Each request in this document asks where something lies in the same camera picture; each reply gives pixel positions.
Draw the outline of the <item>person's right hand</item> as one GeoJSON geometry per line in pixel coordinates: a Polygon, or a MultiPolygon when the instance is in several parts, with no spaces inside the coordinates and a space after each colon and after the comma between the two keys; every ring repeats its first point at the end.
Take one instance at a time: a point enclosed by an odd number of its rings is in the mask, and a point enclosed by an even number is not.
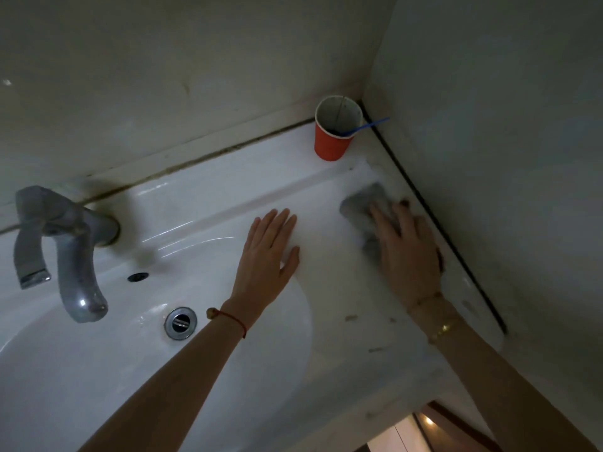
{"type": "Polygon", "coordinates": [[[443,298],[437,245],[402,242],[384,246],[380,242],[380,246],[382,271],[409,315],[415,316],[443,298]]]}

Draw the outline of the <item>person's left hand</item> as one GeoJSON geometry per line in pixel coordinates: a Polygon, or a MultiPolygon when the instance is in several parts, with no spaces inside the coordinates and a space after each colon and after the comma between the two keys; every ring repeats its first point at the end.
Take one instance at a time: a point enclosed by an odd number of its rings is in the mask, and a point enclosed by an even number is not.
{"type": "Polygon", "coordinates": [[[247,328],[253,326],[290,281],[280,279],[280,269],[293,248],[288,250],[297,215],[288,208],[283,210],[283,225],[270,250],[265,248],[265,216],[260,218],[250,249],[245,252],[243,247],[231,296],[220,307],[247,328]]]}

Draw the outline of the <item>grey cleaning cloth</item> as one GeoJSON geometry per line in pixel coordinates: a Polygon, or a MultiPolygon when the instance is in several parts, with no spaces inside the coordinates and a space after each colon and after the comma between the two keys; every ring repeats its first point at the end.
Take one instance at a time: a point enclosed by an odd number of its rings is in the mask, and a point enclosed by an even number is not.
{"type": "Polygon", "coordinates": [[[400,234],[399,221],[393,212],[394,201],[380,182],[375,182],[346,197],[340,204],[340,214],[354,227],[362,239],[362,251],[375,265],[381,263],[381,246],[376,223],[370,212],[375,205],[400,234]]]}

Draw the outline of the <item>person's left forearm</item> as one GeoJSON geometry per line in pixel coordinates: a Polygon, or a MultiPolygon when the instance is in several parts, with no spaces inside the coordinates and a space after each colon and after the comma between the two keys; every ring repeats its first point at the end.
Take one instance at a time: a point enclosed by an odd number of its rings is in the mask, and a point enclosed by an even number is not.
{"type": "Polygon", "coordinates": [[[249,331],[218,309],[78,452],[178,452],[231,354],[249,331]]]}

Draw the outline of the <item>person's right forearm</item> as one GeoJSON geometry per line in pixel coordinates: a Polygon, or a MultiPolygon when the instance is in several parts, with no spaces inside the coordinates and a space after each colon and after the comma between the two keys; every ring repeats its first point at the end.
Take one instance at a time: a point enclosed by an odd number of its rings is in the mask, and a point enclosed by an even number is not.
{"type": "Polygon", "coordinates": [[[411,318],[456,373],[503,452],[599,452],[444,296],[411,318]]]}

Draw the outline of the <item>white ceramic sink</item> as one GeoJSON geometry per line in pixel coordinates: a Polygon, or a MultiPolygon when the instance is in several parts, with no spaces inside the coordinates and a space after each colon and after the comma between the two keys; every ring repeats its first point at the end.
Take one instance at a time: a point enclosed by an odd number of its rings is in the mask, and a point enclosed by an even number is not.
{"type": "Polygon", "coordinates": [[[76,324],[53,280],[20,290],[15,232],[0,237],[0,452],[74,452],[185,341],[164,325],[230,294],[252,220],[298,217],[300,265],[241,341],[183,452],[351,451],[438,400],[486,424],[443,358],[411,322],[363,241],[340,214],[348,195],[381,182],[427,215],[373,134],[342,159],[313,151],[313,125],[286,131],[94,204],[122,220],[116,245],[95,250],[107,316],[76,324]]]}

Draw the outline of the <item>blue toothbrush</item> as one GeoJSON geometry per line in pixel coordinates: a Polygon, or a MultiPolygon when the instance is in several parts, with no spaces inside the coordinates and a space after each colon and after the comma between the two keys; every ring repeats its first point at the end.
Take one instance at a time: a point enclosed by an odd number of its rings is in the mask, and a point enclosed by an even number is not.
{"type": "Polygon", "coordinates": [[[383,119],[380,119],[380,120],[377,120],[377,121],[371,121],[369,123],[365,123],[365,124],[363,124],[363,125],[355,128],[355,129],[351,129],[349,131],[342,131],[342,132],[336,131],[335,132],[335,136],[338,136],[338,137],[341,137],[341,138],[353,137],[353,136],[356,135],[356,133],[358,133],[358,132],[360,132],[360,131],[362,131],[364,129],[372,128],[374,126],[377,126],[377,125],[379,125],[381,123],[384,123],[386,121],[389,121],[389,120],[390,120],[390,117],[386,117],[386,118],[383,118],[383,119]]]}

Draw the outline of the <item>red paper cup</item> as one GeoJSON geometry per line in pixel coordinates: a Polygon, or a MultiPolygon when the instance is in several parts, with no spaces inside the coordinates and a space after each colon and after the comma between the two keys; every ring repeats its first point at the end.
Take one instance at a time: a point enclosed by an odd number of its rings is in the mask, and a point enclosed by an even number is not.
{"type": "Polygon", "coordinates": [[[328,96],[315,109],[315,153],[323,160],[342,158],[363,124],[358,103],[346,96],[328,96]]]}

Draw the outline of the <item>chrome sink drain plug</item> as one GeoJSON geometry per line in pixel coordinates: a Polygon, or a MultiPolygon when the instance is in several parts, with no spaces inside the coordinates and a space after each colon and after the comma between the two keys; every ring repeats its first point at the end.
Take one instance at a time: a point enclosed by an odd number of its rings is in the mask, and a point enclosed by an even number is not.
{"type": "Polygon", "coordinates": [[[168,313],[163,328],[174,341],[184,341],[192,336],[197,327],[197,315],[188,307],[178,307],[168,313]]]}

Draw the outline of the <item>chrome faucet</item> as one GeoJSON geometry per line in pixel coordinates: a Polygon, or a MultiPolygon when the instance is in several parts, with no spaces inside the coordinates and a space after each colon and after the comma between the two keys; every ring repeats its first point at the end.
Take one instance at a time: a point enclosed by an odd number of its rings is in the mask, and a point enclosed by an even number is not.
{"type": "Polygon", "coordinates": [[[13,261],[20,288],[51,279],[41,245],[43,237],[51,237],[56,243],[58,289],[65,310],[80,324],[103,319],[109,306],[96,280],[94,249],[117,240],[119,222],[41,186],[18,190],[15,205],[19,231],[13,261]]]}

